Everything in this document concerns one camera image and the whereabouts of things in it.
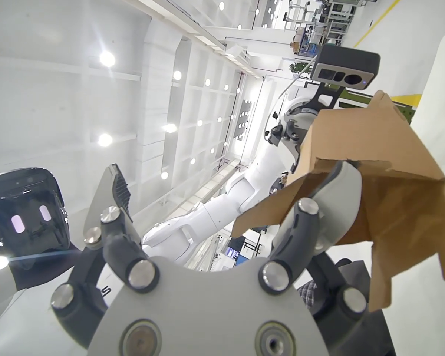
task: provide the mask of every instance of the screw head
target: screw head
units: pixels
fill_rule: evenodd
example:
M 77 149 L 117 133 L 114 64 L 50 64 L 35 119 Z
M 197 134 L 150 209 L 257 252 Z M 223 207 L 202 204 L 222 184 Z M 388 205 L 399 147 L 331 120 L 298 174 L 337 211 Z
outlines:
M 365 296 L 356 288 L 350 287 L 343 291 L 343 301 L 346 306 L 355 313 L 362 313 L 366 310 L 367 302 Z
M 129 284 L 136 290 L 148 287 L 155 278 L 155 267 L 149 260 L 138 261 L 129 273 Z
M 160 329 L 149 320 L 133 324 L 122 341 L 123 356 L 156 356 L 160 349 Z
M 267 322 L 256 334 L 256 354 L 260 356 L 294 356 L 295 341 L 290 330 L 280 322 Z
M 302 212 L 305 212 L 309 215 L 316 215 L 320 210 L 316 201 L 308 197 L 301 198 L 298 202 L 298 206 Z
M 121 210 L 119 207 L 112 205 L 102 211 L 100 214 L 100 221 L 102 221 L 104 224 L 111 223 L 117 220 L 120 214 Z
M 100 230 L 100 227 L 92 227 L 86 231 L 84 243 L 87 245 L 94 245 L 100 242 L 101 238 L 102 231 Z
M 61 310 L 73 301 L 74 288 L 68 283 L 61 284 L 55 289 L 53 295 L 51 295 L 51 307 L 55 310 Z
M 285 268 L 275 261 L 269 261 L 264 265 L 262 280 L 271 290 L 277 292 L 286 290 L 290 282 Z

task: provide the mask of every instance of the brown cardboard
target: brown cardboard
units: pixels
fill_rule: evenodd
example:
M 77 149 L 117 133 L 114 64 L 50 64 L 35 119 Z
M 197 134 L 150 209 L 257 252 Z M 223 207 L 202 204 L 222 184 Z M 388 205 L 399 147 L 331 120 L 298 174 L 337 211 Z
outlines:
M 389 96 L 378 91 L 367 108 L 323 110 L 301 149 L 287 187 L 239 216 L 233 237 L 280 224 L 336 161 L 360 161 L 361 206 L 338 244 L 372 241 L 369 310 L 391 303 L 391 280 L 438 253 L 445 280 L 445 176 Z

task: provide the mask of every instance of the ceiling light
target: ceiling light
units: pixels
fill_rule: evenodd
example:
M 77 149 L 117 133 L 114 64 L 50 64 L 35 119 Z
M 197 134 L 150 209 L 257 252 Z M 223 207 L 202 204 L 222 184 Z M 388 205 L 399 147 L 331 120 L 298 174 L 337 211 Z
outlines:
M 177 126 L 174 125 L 174 124 L 172 124 L 172 123 L 169 123 L 168 125 L 165 125 L 165 126 L 163 127 L 163 129 L 164 129 L 165 132 L 167 132 L 167 133 L 174 133 L 174 132 L 177 131 Z
M 0 256 L 0 269 L 6 268 L 9 264 L 9 259 L 4 256 Z
M 101 147 L 108 147 L 110 144 L 112 144 L 112 136 L 107 133 L 101 134 L 97 144 L 99 144 Z
M 110 68 L 115 64 L 114 54 L 109 51 L 103 51 L 99 56 L 99 60 L 100 63 L 104 66 L 107 66 L 107 68 Z

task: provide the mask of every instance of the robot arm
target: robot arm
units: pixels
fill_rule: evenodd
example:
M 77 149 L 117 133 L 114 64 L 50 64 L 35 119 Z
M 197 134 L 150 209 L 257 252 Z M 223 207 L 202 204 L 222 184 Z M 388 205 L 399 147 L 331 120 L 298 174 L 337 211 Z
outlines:
M 226 193 L 199 204 L 187 215 L 156 225 L 142 239 L 144 251 L 149 256 L 164 256 L 185 264 L 201 242 L 267 197 L 283 172 L 295 171 L 301 143 L 311 124 L 321 110 L 334 108 L 343 90 L 320 85 L 312 99 L 292 100 L 256 159 L 228 183 Z M 321 95 L 331 96 L 329 105 L 320 101 Z
M 251 166 L 228 183 L 226 193 L 199 204 L 187 215 L 156 225 L 144 235 L 143 250 L 149 256 L 185 264 L 201 242 L 263 200 L 284 171 L 277 148 L 265 144 Z

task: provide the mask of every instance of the metal pin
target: metal pin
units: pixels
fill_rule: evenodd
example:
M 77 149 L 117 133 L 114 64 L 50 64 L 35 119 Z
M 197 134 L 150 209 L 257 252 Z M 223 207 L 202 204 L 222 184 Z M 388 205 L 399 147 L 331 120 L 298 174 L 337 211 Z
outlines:
M 119 207 L 112 205 L 111 207 L 108 207 L 102 211 L 100 214 L 100 221 L 102 221 L 104 224 L 111 223 L 117 220 L 120 214 L 121 210 Z
M 367 302 L 365 296 L 356 288 L 347 288 L 343 291 L 343 301 L 346 306 L 355 313 L 362 313 L 366 310 Z
M 61 310 L 73 301 L 74 299 L 74 288 L 72 285 L 65 283 L 61 284 L 55 289 L 53 295 L 51 295 L 51 307 L 55 310 Z
M 92 227 L 86 231 L 84 237 L 84 243 L 89 246 L 92 246 L 100 242 L 101 238 L 102 238 L 102 231 L 100 230 L 100 227 Z
M 320 210 L 316 201 L 308 197 L 301 198 L 298 202 L 298 205 L 299 209 L 302 212 L 305 212 L 309 215 L 316 215 Z
M 277 292 L 285 290 L 290 282 L 285 268 L 275 261 L 269 261 L 264 265 L 262 279 L 271 290 Z
M 136 290 L 148 287 L 155 278 L 155 267 L 149 260 L 138 261 L 129 274 L 129 284 Z

